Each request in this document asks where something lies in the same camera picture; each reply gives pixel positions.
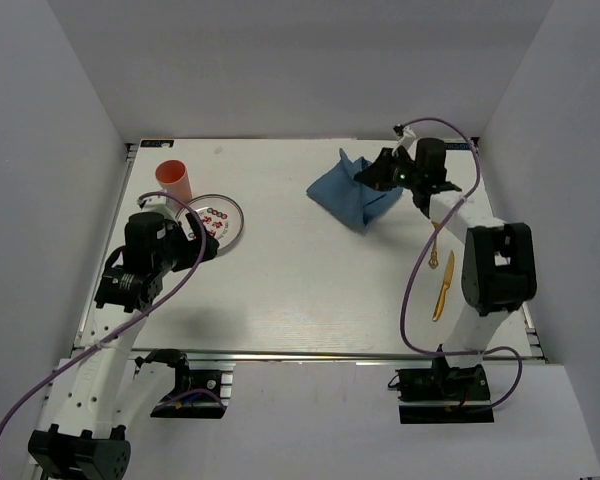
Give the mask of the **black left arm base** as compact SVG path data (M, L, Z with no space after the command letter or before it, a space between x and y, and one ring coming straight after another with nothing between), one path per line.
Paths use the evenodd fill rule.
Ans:
M136 376L145 365L164 364L169 369L163 395L151 412L152 418L222 419L228 407L233 384L233 368L191 363L185 353L175 349L154 350L137 356Z

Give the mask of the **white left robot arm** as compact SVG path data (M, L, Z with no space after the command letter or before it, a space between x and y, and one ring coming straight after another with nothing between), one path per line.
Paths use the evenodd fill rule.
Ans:
M49 479L120 479L131 457L130 433L158 403L179 399L191 387L185 354L157 349L136 360L138 375L121 382L135 341L151 313L171 298L170 273L191 277L213 259L218 242L190 206L184 227L166 205L138 201L124 228L124 242L104 262L95 292L91 339L66 364L76 377L49 426L36 430L28 452Z

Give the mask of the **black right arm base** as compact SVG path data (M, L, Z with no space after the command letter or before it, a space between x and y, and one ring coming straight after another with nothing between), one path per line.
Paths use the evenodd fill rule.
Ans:
M489 424L494 422L484 368L464 378L439 380L433 368L397 370L387 384L398 394L400 423L405 425Z

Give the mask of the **blue cloth napkin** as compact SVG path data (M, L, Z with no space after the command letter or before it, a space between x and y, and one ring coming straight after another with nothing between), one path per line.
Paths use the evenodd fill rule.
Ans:
M306 195L348 229L365 233L401 198L403 190L377 191L354 180L371 163L364 157L351 160L339 150L339 160L306 190Z

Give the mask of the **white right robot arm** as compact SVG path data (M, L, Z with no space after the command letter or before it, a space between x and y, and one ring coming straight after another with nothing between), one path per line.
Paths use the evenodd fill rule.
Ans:
M445 160L445 143L423 138L414 157L402 146L382 149L354 180L376 191L410 191L416 208L436 224L434 232L446 230L464 245L465 303L451 334L432 354L445 364L431 374L432 388L452 399L466 389L464 370L481 364L501 324L536 295L537 280L530 227L506 223L471 200L447 179Z

